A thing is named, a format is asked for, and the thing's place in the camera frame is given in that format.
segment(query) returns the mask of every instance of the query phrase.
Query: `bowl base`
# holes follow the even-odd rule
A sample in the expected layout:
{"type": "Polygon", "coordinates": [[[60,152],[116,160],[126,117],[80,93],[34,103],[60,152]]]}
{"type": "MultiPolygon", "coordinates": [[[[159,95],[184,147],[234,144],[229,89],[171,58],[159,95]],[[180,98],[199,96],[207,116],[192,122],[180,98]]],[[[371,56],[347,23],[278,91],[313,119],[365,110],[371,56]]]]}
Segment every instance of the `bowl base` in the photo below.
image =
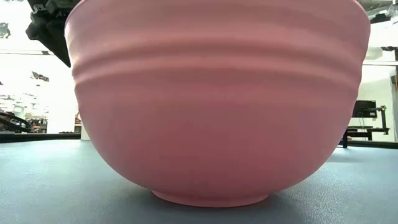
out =
{"type": "Polygon", "coordinates": [[[192,197],[184,197],[179,195],[165,194],[156,191],[152,191],[152,193],[156,195],[158,198],[161,198],[168,202],[178,203],[182,205],[189,205],[194,207],[207,207],[207,208],[231,208],[231,207],[246,206],[261,202],[268,197],[268,195],[260,195],[255,197],[211,200],[211,199],[192,198],[192,197]]]}

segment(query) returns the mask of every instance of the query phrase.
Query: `pink bowl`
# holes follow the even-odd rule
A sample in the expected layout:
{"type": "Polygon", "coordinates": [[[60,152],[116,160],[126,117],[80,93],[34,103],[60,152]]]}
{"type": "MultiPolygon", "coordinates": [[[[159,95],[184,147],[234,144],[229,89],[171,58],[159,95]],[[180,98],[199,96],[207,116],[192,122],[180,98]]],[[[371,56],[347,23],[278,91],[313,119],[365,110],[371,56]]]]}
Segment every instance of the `pink bowl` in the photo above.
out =
{"type": "Polygon", "coordinates": [[[86,0],[65,37],[103,159],[160,198],[234,207],[328,159],[369,29],[354,0],[86,0]]]}

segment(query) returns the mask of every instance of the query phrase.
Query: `equipment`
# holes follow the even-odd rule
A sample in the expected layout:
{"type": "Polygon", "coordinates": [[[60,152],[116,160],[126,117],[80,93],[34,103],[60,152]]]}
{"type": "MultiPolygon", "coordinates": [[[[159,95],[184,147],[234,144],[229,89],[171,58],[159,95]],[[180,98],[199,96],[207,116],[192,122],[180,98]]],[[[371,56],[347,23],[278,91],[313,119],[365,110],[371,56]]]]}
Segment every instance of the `equipment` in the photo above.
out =
{"type": "Polygon", "coordinates": [[[375,109],[376,101],[371,100],[358,100],[355,103],[353,118],[377,118],[375,109]]]}
{"type": "Polygon", "coordinates": [[[14,116],[13,113],[0,112],[0,131],[26,132],[32,131],[32,125],[22,118],[14,116]]]}
{"type": "Polygon", "coordinates": [[[348,126],[342,139],[343,148],[348,147],[348,138],[367,138],[373,141],[373,133],[389,134],[386,122],[386,106],[376,107],[375,101],[358,100],[353,111],[353,118],[377,118],[377,112],[381,112],[382,128],[374,128],[373,126],[348,126]]]}
{"type": "Polygon", "coordinates": [[[26,30],[30,40],[38,40],[70,67],[64,38],[65,21],[80,0],[28,0],[33,12],[26,30]]]}
{"type": "Polygon", "coordinates": [[[8,23],[0,22],[0,38],[8,39],[11,35],[10,29],[8,29],[8,23]]]}

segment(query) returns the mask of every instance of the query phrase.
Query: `ceiling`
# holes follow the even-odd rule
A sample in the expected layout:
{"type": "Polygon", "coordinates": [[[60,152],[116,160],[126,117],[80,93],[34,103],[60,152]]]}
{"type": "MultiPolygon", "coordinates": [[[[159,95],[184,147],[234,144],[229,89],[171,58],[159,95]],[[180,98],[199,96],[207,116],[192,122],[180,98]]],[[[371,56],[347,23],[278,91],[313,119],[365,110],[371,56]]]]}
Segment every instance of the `ceiling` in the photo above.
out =
{"type": "Polygon", "coordinates": [[[357,0],[366,11],[372,11],[382,7],[388,7],[392,0],[357,0]]]}

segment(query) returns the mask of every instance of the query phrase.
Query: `gray mat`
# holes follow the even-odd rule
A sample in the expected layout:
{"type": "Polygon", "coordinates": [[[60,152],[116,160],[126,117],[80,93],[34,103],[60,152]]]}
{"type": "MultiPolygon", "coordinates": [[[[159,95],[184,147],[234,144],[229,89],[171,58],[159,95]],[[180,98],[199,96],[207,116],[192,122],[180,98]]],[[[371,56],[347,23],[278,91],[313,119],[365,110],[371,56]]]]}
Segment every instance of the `gray mat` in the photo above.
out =
{"type": "Polygon", "coordinates": [[[89,142],[0,144],[0,223],[314,223],[398,220],[398,151],[337,149],[266,201],[205,209],[162,201],[111,170],[89,142]]]}

